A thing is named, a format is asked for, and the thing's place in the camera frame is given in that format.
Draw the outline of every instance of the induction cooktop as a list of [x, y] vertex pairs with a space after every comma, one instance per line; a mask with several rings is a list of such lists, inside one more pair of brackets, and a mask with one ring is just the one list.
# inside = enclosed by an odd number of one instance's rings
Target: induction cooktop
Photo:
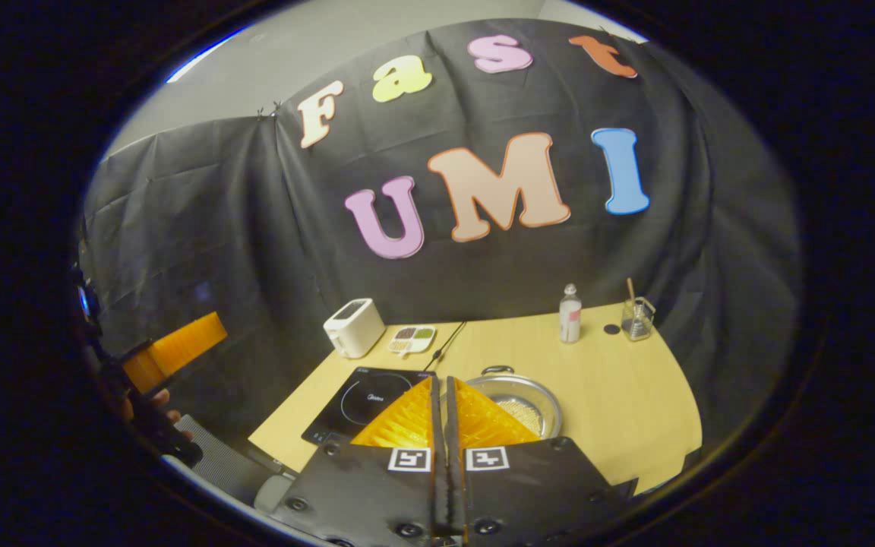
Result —
[[343, 382], [302, 438], [313, 444], [330, 439], [348, 443], [404, 391], [428, 376], [434, 373], [360, 367]]

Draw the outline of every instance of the clear bottle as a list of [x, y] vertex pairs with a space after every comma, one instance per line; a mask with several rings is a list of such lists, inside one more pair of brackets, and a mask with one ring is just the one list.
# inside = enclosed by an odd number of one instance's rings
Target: clear bottle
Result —
[[580, 309], [583, 301], [576, 296], [576, 285], [566, 285], [566, 295], [559, 301], [559, 340], [573, 343], [580, 339]]

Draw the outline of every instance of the power cord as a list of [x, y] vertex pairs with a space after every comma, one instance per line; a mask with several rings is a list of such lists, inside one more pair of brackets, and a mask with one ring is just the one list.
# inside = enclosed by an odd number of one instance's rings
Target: power cord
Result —
[[468, 321], [462, 321], [461, 324], [458, 325], [458, 328], [454, 329], [454, 332], [451, 333], [451, 336], [449, 336], [447, 340], [444, 341], [444, 345], [441, 346], [441, 349], [434, 351], [434, 355], [431, 357], [431, 362], [428, 363], [428, 366], [424, 367], [425, 371], [430, 369], [431, 365], [434, 364], [434, 361], [437, 361], [441, 359], [442, 356], [444, 356], [445, 347], [447, 347], [448, 343], [451, 343], [451, 340], [454, 340], [455, 336], [458, 336], [458, 331], [460, 331], [466, 323], [468, 323]]

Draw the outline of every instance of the wooden table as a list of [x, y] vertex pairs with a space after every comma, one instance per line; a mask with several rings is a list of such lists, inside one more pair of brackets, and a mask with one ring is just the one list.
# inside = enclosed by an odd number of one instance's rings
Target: wooden table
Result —
[[[584, 308], [579, 342], [559, 340], [558, 314], [470, 321], [431, 370], [469, 380], [492, 365], [548, 387], [563, 412], [562, 435], [576, 441], [611, 484], [639, 478], [636, 492], [660, 485], [681, 471], [684, 457], [701, 446], [701, 418], [690, 385], [659, 333], [631, 343], [619, 324], [622, 304]], [[400, 358], [387, 343], [394, 325], [361, 359], [331, 353], [289, 395], [249, 440], [275, 460], [302, 471], [316, 451], [302, 432], [357, 367], [422, 370], [458, 322], [437, 323], [424, 353]]]

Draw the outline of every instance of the metal pot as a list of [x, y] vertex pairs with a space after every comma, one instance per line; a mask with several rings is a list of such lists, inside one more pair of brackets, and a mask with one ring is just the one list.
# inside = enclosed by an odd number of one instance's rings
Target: metal pot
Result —
[[552, 439], [562, 429], [562, 409], [555, 395], [531, 378], [517, 376], [510, 366], [488, 367], [482, 376], [466, 381], [506, 409], [542, 439]]

